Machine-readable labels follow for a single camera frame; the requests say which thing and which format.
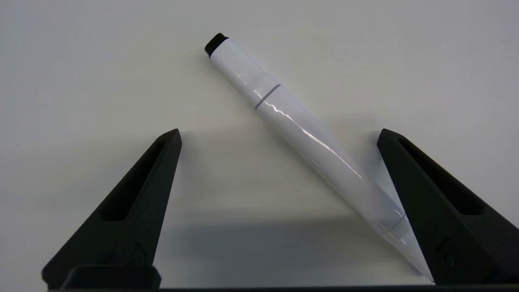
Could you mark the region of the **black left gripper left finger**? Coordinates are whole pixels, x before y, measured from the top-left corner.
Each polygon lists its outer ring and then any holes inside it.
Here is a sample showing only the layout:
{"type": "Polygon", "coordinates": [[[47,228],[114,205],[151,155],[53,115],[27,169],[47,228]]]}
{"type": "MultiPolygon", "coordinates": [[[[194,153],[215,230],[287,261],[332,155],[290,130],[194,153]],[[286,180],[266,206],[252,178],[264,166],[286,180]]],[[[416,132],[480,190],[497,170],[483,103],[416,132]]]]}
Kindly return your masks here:
{"type": "Polygon", "coordinates": [[[180,131],[160,135],[41,272],[49,290],[157,290],[154,256],[180,131]]]}

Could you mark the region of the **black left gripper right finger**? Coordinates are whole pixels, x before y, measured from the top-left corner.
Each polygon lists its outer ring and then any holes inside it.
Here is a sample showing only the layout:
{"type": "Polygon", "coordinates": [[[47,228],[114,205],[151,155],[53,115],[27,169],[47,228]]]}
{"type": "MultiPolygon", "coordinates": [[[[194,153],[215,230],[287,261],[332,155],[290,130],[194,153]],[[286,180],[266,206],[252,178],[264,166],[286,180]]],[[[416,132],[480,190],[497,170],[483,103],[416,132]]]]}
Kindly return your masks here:
{"type": "Polygon", "coordinates": [[[519,231],[403,135],[378,150],[436,284],[517,284],[519,231]]]}

